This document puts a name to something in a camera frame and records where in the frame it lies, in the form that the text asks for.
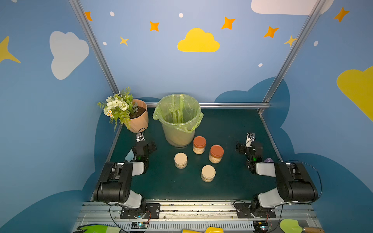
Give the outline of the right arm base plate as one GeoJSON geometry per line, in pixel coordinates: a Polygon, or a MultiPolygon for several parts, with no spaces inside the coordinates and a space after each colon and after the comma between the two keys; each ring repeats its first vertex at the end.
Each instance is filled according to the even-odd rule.
{"type": "Polygon", "coordinates": [[[233,203],[238,218],[276,218],[273,208],[264,208],[259,204],[233,203]]]}

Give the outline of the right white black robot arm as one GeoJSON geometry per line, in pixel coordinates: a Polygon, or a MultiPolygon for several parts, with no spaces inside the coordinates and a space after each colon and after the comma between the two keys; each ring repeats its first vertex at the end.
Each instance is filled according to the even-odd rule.
{"type": "Polygon", "coordinates": [[[252,174],[276,178],[276,188],[253,196],[250,211],[254,216],[273,211],[291,203],[310,204],[322,194],[317,190],[304,163],[265,162],[263,146],[252,141],[236,143],[236,151],[245,155],[246,167],[252,174]]]}

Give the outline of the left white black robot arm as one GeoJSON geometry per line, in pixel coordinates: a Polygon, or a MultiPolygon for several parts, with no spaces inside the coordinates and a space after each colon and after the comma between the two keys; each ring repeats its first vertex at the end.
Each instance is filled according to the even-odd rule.
{"type": "Polygon", "coordinates": [[[145,199],[131,190],[132,177],[143,175],[149,168],[150,154],[156,151],[153,141],[140,141],[131,152],[134,158],[122,163],[107,162],[96,184],[93,200],[107,205],[119,205],[128,210],[146,211],[145,199]]]}

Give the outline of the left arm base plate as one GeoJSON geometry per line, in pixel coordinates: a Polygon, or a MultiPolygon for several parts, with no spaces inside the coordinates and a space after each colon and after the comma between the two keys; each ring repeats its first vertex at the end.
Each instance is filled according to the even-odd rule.
{"type": "Polygon", "coordinates": [[[160,214],[159,203],[142,204],[140,208],[129,209],[123,207],[120,213],[120,219],[158,219],[160,214]]]}

